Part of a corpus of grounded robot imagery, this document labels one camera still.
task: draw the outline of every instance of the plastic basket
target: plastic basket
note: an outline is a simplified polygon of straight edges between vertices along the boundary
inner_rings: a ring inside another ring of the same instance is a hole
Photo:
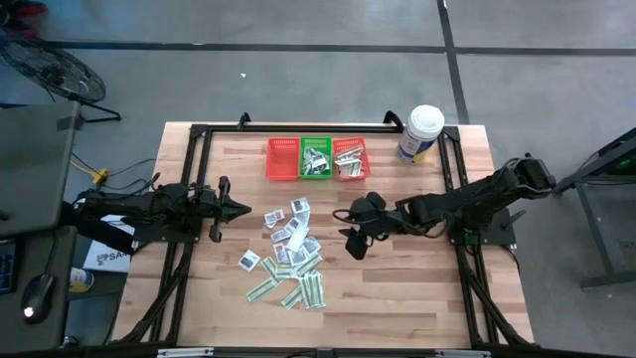
[[[330,137],[301,137],[300,138],[300,152],[299,156],[302,158],[305,148],[314,148],[315,150],[329,156],[329,170],[323,174],[317,175],[304,175],[302,174],[302,160],[299,160],[297,169],[299,170],[301,179],[329,179],[333,175],[333,158],[331,152],[331,138]]]
[[[338,166],[334,163],[335,171],[338,173],[338,179],[341,181],[351,181],[351,180],[363,180],[371,175],[371,165],[369,164],[369,157],[367,156],[367,145],[365,144],[365,138],[363,137],[355,137],[355,138],[344,138],[344,139],[334,139],[334,154],[341,152],[343,150],[347,150],[349,148],[353,148],[356,145],[362,144],[363,150],[360,158],[362,159],[362,170],[364,171],[363,175],[357,177],[341,177],[340,172],[338,171]]]
[[[269,180],[296,180],[299,148],[299,138],[267,139],[265,176]]]

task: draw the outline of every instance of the green basket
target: green basket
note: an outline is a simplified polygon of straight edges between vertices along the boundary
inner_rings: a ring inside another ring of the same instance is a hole
[[[319,151],[323,154],[326,154],[329,157],[329,170],[327,170],[324,174],[317,175],[303,175],[302,174],[302,165],[304,164],[303,153],[305,152],[305,148],[314,148],[314,150]],[[301,137],[300,138],[300,153],[299,153],[299,168],[298,173],[300,174],[301,179],[329,179],[333,174],[333,162],[334,158],[332,156],[332,146],[331,146],[331,138],[330,137]]]

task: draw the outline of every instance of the plastic container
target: plastic container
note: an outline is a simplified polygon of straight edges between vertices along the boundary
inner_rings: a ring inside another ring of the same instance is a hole
[[[81,268],[71,268],[71,277],[69,277],[69,292],[87,292],[94,282],[95,276],[89,271]]]
[[[334,154],[347,150],[349,148],[353,148],[357,145],[362,145],[363,147],[362,155],[360,156],[360,158],[362,159],[362,170],[364,174],[359,175],[357,177],[352,177],[352,176],[341,177],[338,171],[338,166],[334,163],[334,167],[335,167],[334,170],[336,171],[336,173],[338,173],[338,179],[340,181],[363,180],[371,175],[371,165],[369,164],[369,157],[367,156],[367,145],[365,144],[365,138],[355,137],[355,138],[334,139]]]
[[[444,114],[439,108],[426,104],[416,107],[397,145],[397,157],[404,163],[421,163],[443,128]]]
[[[296,180],[298,178],[298,153],[300,139],[267,139],[267,159],[265,176],[269,180]]]
[[[331,152],[331,138],[330,137],[301,137],[300,138],[300,151],[298,152],[298,156],[302,158],[302,153],[305,152],[305,148],[314,148],[315,150],[326,154],[329,157],[329,170],[327,170],[324,174],[318,175],[304,175],[300,174],[300,179],[329,179],[333,176],[334,166],[333,166],[333,155]],[[301,172],[302,170],[302,160],[299,160],[299,163],[296,165],[296,170]]]

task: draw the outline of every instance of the container lid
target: container lid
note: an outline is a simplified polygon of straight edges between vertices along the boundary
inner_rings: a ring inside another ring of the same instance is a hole
[[[408,118],[408,131],[420,138],[435,138],[443,127],[444,114],[436,106],[419,105]]]

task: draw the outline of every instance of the white container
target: white container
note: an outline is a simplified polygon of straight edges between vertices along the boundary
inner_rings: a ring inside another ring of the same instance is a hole
[[[420,105],[408,117],[397,145],[397,157],[407,164],[421,163],[444,127],[444,114],[436,106]]]

